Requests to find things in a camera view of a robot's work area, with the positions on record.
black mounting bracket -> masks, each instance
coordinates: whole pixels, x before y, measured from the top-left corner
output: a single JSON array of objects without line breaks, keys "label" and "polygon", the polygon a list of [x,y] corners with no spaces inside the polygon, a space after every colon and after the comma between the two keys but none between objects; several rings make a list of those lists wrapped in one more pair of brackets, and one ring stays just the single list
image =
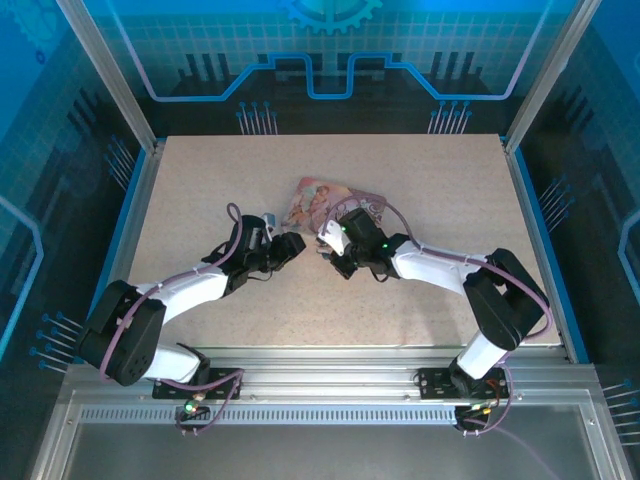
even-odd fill
[{"label": "black mounting bracket", "polygon": [[[219,380],[222,377],[226,377],[227,375],[231,375],[232,373],[237,371],[237,368],[211,368],[209,370],[209,379],[206,383],[215,382],[216,380]],[[233,380],[229,380],[219,387],[207,391],[205,400],[225,400],[229,395],[232,387]],[[241,388],[242,384],[238,385],[238,388],[236,388],[236,391],[233,392],[233,395],[231,396],[231,400],[237,400],[238,398],[240,398]],[[197,392],[180,390],[158,381],[153,385],[153,392],[151,394],[151,397],[156,400],[190,400],[191,398],[193,398],[193,395],[195,393]]]},{"label": "black mounting bracket", "polygon": [[456,407],[456,430],[461,432],[475,432],[483,430],[489,423],[489,414],[482,411],[473,411],[469,407]]},{"label": "black mounting bracket", "polygon": [[509,398],[509,387],[504,370],[492,368],[478,386],[474,388],[469,397],[463,397],[451,381],[451,372],[448,368],[421,368],[413,377],[413,383],[420,390],[422,400],[472,398],[476,400],[492,400],[496,398],[496,391],[487,383],[494,380],[498,386],[500,399]]}]

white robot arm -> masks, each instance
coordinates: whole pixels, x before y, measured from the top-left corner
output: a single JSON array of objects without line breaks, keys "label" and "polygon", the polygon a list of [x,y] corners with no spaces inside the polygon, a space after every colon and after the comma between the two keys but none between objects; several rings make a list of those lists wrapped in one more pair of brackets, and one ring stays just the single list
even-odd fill
[{"label": "white robot arm", "polygon": [[[414,243],[404,234],[389,238],[361,208],[338,222],[330,220],[318,238],[333,249],[328,259],[346,279],[358,268],[368,267],[376,278],[386,275],[420,280],[467,296],[479,331],[450,366],[451,382],[463,397],[471,395],[489,370],[522,342],[543,314],[520,288],[482,268],[487,264],[497,266],[546,302],[534,280],[508,250],[466,255]],[[498,289],[503,285],[504,292]]]},{"label": "white robot arm", "polygon": [[162,327],[201,303],[235,292],[253,272],[280,270],[304,250],[299,234],[272,237],[274,227],[271,214],[243,215],[231,239],[192,270],[161,283],[111,283],[78,338],[78,356],[124,386],[141,378],[207,383],[208,359],[185,345],[159,345]]}]

green led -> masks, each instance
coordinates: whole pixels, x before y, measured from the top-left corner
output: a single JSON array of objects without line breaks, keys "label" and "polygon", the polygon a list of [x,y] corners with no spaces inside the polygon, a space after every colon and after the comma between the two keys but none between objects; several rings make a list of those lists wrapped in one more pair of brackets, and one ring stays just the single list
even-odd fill
[{"label": "green led", "polygon": [[195,400],[189,400],[184,404],[185,413],[192,413],[198,408],[198,403]]}]

beige table surface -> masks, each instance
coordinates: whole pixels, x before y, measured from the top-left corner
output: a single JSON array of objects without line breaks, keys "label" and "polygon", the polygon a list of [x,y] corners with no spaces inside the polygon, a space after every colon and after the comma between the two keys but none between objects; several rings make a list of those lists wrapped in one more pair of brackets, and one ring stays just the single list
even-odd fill
[{"label": "beige table surface", "polygon": [[[129,280],[189,269],[227,240],[227,202],[246,214],[287,207],[301,177],[380,193],[417,238],[467,253],[512,250],[540,282],[498,136],[327,135],[169,137]],[[388,234],[401,232],[385,212]],[[465,297],[417,281],[343,280],[305,252],[266,283],[200,305],[163,340],[215,345],[460,345],[476,332]],[[539,343],[558,343],[551,332]]]}]

glass panel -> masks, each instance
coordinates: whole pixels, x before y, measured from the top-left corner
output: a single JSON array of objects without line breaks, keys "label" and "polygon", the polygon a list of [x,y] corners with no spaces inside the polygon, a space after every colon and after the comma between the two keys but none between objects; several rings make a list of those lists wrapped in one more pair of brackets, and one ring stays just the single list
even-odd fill
[{"label": "glass panel", "polygon": [[88,6],[163,136],[505,133],[574,3]]},{"label": "glass panel", "polygon": [[218,426],[186,438],[170,425],[82,425],[64,478],[600,478],[577,407],[518,407],[503,425],[481,440],[426,425]]},{"label": "glass panel", "polygon": [[602,1],[522,143],[589,357],[607,395],[622,394],[609,404],[636,465],[639,21],[638,2]]},{"label": "glass panel", "polygon": [[86,318],[140,149],[55,2],[1,3],[0,465],[25,478],[73,361],[56,314]]}]

